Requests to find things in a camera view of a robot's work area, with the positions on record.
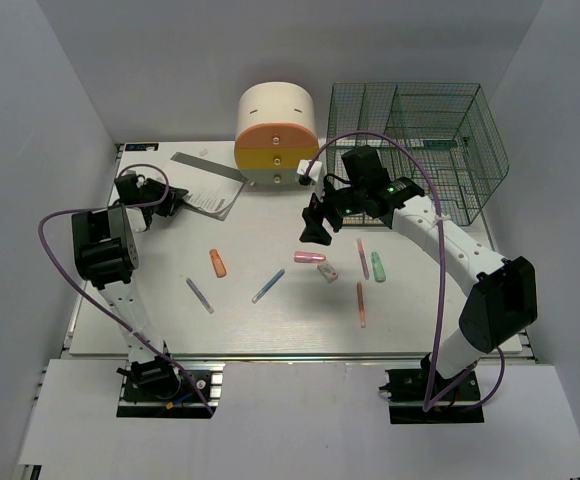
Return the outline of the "white paper booklet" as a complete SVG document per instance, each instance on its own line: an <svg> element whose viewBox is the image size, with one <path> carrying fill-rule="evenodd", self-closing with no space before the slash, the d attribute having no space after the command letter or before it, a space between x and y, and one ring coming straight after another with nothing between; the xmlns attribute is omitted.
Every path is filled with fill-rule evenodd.
<svg viewBox="0 0 580 480"><path fill-rule="evenodd" d="M227 218L246 183L233 167L182 152L176 152L163 170L172 187L188 191L188 209L219 221Z"/></svg>

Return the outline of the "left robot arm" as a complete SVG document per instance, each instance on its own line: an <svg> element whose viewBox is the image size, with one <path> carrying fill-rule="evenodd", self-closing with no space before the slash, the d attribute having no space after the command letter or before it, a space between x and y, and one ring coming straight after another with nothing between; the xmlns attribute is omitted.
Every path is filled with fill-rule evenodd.
<svg viewBox="0 0 580 480"><path fill-rule="evenodd" d="M130 168L115 179L115 189L113 205L71 215L75 266L106 301L104 310L116 317L128 349L129 367L121 374L158 398L169 399L179 392L182 377L132 280L139 268L134 233L149 230L154 216L175 216L188 191Z"/></svg>

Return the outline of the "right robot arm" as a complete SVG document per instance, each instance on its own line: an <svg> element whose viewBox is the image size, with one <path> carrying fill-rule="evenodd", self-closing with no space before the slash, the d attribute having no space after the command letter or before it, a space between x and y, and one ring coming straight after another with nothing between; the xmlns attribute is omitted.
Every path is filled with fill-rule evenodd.
<svg viewBox="0 0 580 480"><path fill-rule="evenodd" d="M466 303L458 327L421 374L423 390L445 398L456 389L457 375L536 320L535 269L522 256L510 260L489 249L438 214L433 198L413 180L390 177L376 149L355 148L342 159L342 188L321 176L319 162L300 161L298 182L322 186L302 211L300 240L328 246L345 217L364 213L418 245L459 285Z"/></svg>

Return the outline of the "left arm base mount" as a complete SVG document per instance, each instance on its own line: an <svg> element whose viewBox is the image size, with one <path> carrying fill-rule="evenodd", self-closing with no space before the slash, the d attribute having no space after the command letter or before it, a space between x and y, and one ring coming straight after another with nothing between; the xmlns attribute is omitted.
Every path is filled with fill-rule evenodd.
<svg viewBox="0 0 580 480"><path fill-rule="evenodd" d="M212 370L191 370L194 386L185 378L162 381L165 390L156 393L124 375L116 409L126 419L211 419L219 403L223 374Z"/></svg>

